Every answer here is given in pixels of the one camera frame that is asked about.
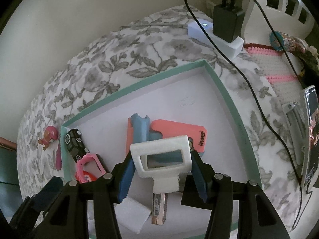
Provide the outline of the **red white tube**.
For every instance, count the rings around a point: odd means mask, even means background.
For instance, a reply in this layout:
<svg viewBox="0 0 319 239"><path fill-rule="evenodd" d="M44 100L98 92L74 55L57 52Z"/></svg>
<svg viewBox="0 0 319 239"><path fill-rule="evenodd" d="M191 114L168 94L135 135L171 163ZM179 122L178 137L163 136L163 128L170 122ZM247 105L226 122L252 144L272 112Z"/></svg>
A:
<svg viewBox="0 0 319 239"><path fill-rule="evenodd" d="M95 175L87 172L87 171L84 171L83 172L83 179L82 179L82 183L86 183L86 182L93 182L93 181L96 181L97 178L95 177Z"/></svg>

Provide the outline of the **pink smartwatch black screen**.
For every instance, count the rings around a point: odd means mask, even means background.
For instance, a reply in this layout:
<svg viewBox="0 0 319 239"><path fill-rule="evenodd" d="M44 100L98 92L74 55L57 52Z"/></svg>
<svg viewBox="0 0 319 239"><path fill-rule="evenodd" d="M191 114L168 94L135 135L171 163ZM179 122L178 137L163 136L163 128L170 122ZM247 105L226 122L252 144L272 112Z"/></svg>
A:
<svg viewBox="0 0 319 239"><path fill-rule="evenodd" d="M104 162L98 154L87 153L82 159L76 162L75 178L79 183L82 183L84 171L95 175L98 179L107 173L107 168L104 166Z"/></svg>

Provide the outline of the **gold rectangular lighter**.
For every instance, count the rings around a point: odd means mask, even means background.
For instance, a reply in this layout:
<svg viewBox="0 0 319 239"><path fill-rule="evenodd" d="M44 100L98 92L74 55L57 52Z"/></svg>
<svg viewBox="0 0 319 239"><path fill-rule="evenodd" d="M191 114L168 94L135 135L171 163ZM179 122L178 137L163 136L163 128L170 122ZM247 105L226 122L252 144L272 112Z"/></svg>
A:
<svg viewBox="0 0 319 239"><path fill-rule="evenodd" d="M155 225L164 225L166 221L166 211L168 203L168 194L153 194L153 203L151 211L151 223Z"/></svg>

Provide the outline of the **white plastic frame piece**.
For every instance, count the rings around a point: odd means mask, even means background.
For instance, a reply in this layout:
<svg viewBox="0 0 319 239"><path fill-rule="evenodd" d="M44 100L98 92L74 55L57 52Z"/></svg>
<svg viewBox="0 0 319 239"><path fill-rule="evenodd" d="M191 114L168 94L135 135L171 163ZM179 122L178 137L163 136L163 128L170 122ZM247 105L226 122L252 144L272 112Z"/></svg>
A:
<svg viewBox="0 0 319 239"><path fill-rule="evenodd" d="M192 169L187 135L132 144L130 152L139 177L153 179L154 194L179 191L179 175Z"/></svg>

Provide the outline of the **large orange blue toy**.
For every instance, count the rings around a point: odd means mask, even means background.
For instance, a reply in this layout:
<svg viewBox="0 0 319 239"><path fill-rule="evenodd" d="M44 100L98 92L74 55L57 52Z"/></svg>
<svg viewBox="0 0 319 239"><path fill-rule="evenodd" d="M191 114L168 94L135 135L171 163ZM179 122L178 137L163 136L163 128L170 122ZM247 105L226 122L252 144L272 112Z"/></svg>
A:
<svg viewBox="0 0 319 239"><path fill-rule="evenodd" d="M150 121L148 116L142 118L135 113L128 118L126 152L130 151L131 144L140 142L140 138L152 141L181 135L188 136L191 150L204 154L207 141L205 127L163 119Z"/></svg>

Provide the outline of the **purple rectangular bar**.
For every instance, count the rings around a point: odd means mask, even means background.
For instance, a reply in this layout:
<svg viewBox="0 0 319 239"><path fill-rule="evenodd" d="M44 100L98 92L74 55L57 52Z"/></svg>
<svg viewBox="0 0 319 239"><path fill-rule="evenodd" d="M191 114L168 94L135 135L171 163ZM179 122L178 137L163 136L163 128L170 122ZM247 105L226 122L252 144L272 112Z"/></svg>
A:
<svg viewBox="0 0 319 239"><path fill-rule="evenodd" d="M57 152L56 152L56 162L55 167L57 170L62 169L62 156L61 156L61 143L58 143Z"/></svg>

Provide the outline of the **black toy car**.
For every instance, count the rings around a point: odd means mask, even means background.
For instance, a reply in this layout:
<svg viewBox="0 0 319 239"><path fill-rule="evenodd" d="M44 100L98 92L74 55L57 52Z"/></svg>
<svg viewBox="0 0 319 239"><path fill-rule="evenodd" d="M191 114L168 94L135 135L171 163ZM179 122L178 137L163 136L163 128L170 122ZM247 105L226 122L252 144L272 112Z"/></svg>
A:
<svg viewBox="0 0 319 239"><path fill-rule="evenodd" d="M79 129L73 128L67 132L64 137L67 151L70 153L75 162L82 159L90 151L85 147L82 140L82 133Z"/></svg>

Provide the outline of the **pink puppy figurine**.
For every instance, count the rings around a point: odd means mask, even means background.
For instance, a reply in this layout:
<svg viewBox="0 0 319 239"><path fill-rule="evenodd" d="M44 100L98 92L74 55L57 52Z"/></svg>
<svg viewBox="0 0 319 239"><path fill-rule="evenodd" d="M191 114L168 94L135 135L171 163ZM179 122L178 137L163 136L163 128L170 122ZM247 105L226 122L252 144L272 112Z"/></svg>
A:
<svg viewBox="0 0 319 239"><path fill-rule="evenodd" d="M43 134L43 137L38 140L38 144L42 145L42 149L46 151L51 143L58 140L58 131L54 126L48 126Z"/></svg>

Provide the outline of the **smartphone in clear case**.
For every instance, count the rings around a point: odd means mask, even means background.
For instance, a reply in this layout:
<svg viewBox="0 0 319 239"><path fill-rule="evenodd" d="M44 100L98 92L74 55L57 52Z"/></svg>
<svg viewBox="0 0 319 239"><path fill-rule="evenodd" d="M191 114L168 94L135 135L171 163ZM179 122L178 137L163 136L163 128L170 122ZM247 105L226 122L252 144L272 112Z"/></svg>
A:
<svg viewBox="0 0 319 239"><path fill-rule="evenodd" d="M318 169L318 98L314 85L302 91L305 135L302 187L307 186Z"/></svg>

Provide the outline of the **pink edged board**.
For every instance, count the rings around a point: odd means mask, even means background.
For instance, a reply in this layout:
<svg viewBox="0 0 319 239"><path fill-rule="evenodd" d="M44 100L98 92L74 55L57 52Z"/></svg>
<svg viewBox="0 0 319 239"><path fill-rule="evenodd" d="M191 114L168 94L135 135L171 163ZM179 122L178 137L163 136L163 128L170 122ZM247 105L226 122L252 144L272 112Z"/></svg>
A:
<svg viewBox="0 0 319 239"><path fill-rule="evenodd" d="M17 150L17 144L7 140L5 138L0 137L0 147L4 149L8 149L10 151L16 151Z"/></svg>

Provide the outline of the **small orange blue toy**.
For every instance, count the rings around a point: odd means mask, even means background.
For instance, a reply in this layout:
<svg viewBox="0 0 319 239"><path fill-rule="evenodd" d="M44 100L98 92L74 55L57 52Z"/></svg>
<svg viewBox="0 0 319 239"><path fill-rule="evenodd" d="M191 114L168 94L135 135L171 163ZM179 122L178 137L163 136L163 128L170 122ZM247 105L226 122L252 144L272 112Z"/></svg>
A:
<svg viewBox="0 0 319 239"><path fill-rule="evenodd" d="M183 163L181 151L172 151L154 155L147 155L147 167L149 169L170 167Z"/></svg>

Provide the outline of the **pink white crochet blanket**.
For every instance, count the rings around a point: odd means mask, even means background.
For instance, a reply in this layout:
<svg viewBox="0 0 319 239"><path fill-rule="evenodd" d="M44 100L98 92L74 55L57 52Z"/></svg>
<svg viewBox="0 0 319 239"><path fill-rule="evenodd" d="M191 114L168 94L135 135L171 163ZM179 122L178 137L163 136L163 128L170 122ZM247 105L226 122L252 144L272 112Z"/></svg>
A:
<svg viewBox="0 0 319 239"><path fill-rule="evenodd" d="M302 86L282 52L260 44L245 44L244 48L256 59L282 105L301 101Z"/></svg>

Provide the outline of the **teal shallow cardboard box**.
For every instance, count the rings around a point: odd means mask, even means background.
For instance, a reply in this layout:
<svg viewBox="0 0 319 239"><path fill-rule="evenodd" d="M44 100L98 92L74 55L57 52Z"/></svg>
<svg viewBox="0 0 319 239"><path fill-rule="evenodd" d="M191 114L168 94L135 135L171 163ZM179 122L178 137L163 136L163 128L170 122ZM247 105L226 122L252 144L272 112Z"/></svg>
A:
<svg viewBox="0 0 319 239"><path fill-rule="evenodd" d="M261 185L244 117L206 61L182 65L132 84L65 122L60 132L64 178L75 178L75 162L63 142L68 130L79 129L89 151L99 154L111 171L125 158L127 123L134 113L149 116L151 121L204 126L208 132L203 161L233 181L254 180ZM152 188L152 179L141 179L135 172L128 196L151 207ZM204 238L211 212L183 206L181 198L181 193L169 194L164 225L151 224L149 217L136 234L119 224L122 238Z"/></svg>

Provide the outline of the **floral grey white bedspread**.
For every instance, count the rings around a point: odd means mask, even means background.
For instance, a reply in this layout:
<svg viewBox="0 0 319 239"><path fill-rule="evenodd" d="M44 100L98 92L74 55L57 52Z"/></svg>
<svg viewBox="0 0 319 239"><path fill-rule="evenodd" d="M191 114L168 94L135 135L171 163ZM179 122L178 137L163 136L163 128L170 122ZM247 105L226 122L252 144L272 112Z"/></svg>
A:
<svg viewBox="0 0 319 239"><path fill-rule="evenodd" d="M262 186L288 230L300 194L291 162L292 141L282 104L256 59L242 50L232 64L216 50L188 37L191 13L184 6L166 9L93 41L39 90L20 122L18 179L22 196L31 196L59 171L56 149L43 151L43 130L63 123L111 94L175 67L207 61L229 92L248 133Z"/></svg>

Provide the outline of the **black power adapter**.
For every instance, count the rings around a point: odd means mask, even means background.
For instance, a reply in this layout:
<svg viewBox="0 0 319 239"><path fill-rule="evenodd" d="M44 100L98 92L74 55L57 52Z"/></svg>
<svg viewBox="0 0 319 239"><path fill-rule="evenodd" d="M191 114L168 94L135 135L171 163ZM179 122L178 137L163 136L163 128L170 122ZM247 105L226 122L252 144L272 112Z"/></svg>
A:
<svg viewBox="0 0 319 239"><path fill-rule="evenodd" d="M240 7L216 5L213 10L213 33L228 43L241 34L245 12Z"/></svg>

